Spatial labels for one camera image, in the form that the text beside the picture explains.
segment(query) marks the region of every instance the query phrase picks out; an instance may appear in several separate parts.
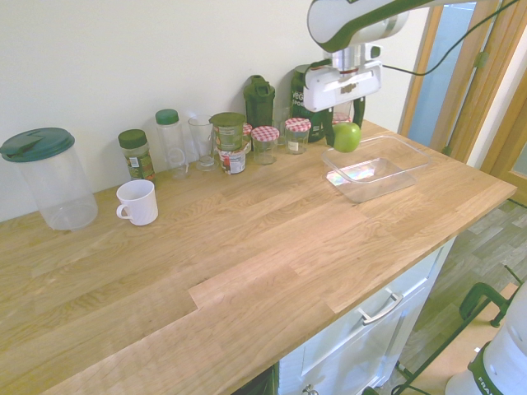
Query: white mug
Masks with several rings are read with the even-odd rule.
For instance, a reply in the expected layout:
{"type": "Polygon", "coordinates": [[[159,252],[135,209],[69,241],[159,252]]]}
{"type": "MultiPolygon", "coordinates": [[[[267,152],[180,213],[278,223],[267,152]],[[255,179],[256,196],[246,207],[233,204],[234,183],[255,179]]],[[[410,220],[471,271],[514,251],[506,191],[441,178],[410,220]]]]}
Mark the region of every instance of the white mug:
{"type": "Polygon", "coordinates": [[[117,198],[121,205],[117,207],[117,216],[130,220],[134,225],[148,225],[157,218],[156,189],[147,179],[135,179],[117,189],[117,198]]]}

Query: green apple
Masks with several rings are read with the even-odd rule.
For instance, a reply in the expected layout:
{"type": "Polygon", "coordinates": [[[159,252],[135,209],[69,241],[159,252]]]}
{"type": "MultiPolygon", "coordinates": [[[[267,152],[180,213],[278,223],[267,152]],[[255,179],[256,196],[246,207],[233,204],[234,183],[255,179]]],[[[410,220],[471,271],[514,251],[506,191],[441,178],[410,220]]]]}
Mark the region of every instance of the green apple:
{"type": "Polygon", "coordinates": [[[337,123],[333,126],[333,131],[335,133],[333,148],[339,152],[355,151],[361,142],[361,128],[356,123],[337,123]]]}

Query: drawer handle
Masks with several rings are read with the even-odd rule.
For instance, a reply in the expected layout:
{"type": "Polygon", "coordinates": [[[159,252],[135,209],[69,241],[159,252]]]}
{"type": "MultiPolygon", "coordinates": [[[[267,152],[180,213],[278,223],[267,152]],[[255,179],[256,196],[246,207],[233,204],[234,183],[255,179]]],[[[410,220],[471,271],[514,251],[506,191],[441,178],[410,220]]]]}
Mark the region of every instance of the drawer handle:
{"type": "Polygon", "coordinates": [[[391,304],[390,306],[388,306],[386,309],[381,310],[380,313],[378,313],[374,317],[370,317],[368,314],[366,314],[364,312],[364,310],[362,310],[360,308],[358,309],[358,311],[362,314],[362,318],[364,319],[364,322],[362,323],[362,325],[364,325],[364,326],[370,325],[371,323],[379,321],[381,318],[383,318],[383,317],[387,316],[388,314],[390,314],[403,301],[404,295],[403,294],[395,294],[395,293],[393,293],[389,297],[394,300],[394,303],[391,304]]]}

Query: red gingham lid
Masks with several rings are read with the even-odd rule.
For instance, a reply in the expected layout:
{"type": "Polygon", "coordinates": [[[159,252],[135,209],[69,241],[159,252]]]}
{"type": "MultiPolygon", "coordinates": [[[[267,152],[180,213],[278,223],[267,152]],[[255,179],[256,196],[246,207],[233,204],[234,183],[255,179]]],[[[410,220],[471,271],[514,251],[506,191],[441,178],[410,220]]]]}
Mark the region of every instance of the red gingham lid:
{"type": "Polygon", "coordinates": [[[332,124],[341,123],[341,122],[351,122],[352,119],[349,115],[345,113],[333,113],[333,122],[332,124]]]}
{"type": "Polygon", "coordinates": [[[252,130],[252,126],[250,126],[248,123],[244,123],[244,136],[249,136],[252,130]]]}
{"type": "Polygon", "coordinates": [[[290,118],[286,121],[286,128],[292,132],[307,132],[311,129],[311,122],[305,118],[290,118]]]}
{"type": "Polygon", "coordinates": [[[272,126],[258,126],[253,129],[251,134],[253,135],[253,139],[259,142],[273,142],[280,137],[278,129],[272,126]]]}

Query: green pitcher lid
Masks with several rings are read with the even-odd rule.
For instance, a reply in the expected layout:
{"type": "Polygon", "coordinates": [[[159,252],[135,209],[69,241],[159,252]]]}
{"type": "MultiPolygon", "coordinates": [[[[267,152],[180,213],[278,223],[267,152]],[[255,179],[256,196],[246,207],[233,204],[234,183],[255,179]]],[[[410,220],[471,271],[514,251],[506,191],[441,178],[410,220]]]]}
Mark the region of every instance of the green pitcher lid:
{"type": "Polygon", "coordinates": [[[0,146],[2,158],[10,162],[35,162],[56,156],[75,143],[67,130],[41,128],[17,134],[0,146]]]}
{"type": "Polygon", "coordinates": [[[146,133],[141,129],[125,130],[117,138],[119,139],[119,145],[126,150],[139,148],[148,142],[146,133]]]}
{"type": "Polygon", "coordinates": [[[301,64],[300,66],[295,67],[295,73],[303,76],[305,72],[307,72],[307,69],[309,68],[309,64],[301,64]]]}
{"type": "Polygon", "coordinates": [[[245,122],[245,116],[239,113],[219,113],[209,119],[210,123],[215,126],[242,126],[245,122]]]}
{"type": "Polygon", "coordinates": [[[175,109],[162,109],[156,112],[156,122],[159,125],[171,125],[179,120],[180,116],[175,109]]]}

